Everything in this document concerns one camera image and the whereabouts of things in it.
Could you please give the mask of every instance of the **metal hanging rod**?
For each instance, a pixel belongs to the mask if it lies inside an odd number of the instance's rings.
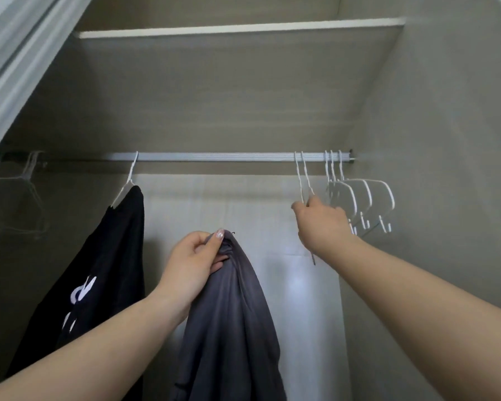
[[[135,152],[100,153],[100,154],[47,154],[47,161],[117,161],[131,162],[136,157]],[[334,161],[339,161],[339,152],[333,153]],[[297,159],[302,161],[300,152]],[[304,152],[307,162],[324,162],[325,153]],[[139,162],[294,162],[293,152],[282,153],[172,153],[172,152],[140,152]],[[342,162],[353,162],[350,152],[341,153]]]

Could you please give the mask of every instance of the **gray garment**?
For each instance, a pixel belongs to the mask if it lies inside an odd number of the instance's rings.
[[[228,255],[191,305],[171,401],[285,401],[280,346],[254,269],[225,231]]]

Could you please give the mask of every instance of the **closet door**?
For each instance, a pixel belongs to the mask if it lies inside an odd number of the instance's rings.
[[[91,0],[0,0],[0,141]]]

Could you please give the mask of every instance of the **person's right arm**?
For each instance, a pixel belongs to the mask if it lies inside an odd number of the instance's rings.
[[[363,242],[342,209],[315,196],[292,208],[305,247],[358,293],[444,398],[501,400],[501,309]]]

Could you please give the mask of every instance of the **clothing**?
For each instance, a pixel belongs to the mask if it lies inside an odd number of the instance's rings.
[[[8,376],[145,298],[144,223],[143,194],[134,186],[117,208],[107,209],[100,225],[35,309]],[[142,391],[140,379],[124,400],[140,400]]]
[[[171,401],[285,401],[280,346],[254,269],[225,231],[229,258],[191,305]]]

